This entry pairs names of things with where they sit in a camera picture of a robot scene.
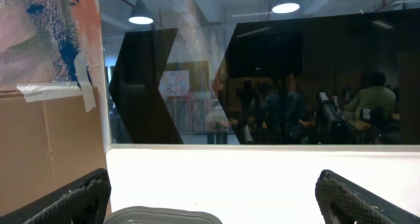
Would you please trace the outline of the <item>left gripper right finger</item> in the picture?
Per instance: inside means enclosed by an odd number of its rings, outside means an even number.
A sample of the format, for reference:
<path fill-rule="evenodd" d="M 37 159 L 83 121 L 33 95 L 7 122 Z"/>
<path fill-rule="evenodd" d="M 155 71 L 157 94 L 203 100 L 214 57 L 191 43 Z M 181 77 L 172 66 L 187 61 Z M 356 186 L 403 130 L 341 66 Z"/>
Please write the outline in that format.
<path fill-rule="evenodd" d="M 325 169 L 315 187 L 325 224 L 419 224 L 419 217 Z"/>

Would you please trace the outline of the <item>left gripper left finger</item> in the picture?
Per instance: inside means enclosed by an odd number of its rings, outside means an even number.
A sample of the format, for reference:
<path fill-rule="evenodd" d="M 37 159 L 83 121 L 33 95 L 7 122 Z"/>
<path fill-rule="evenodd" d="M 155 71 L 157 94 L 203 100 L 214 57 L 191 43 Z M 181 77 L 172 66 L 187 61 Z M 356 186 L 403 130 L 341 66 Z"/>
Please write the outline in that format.
<path fill-rule="evenodd" d="M 1 217 L 1 224 L 103 224 L 111 194 L 108 172 L 98 168 Z"/>

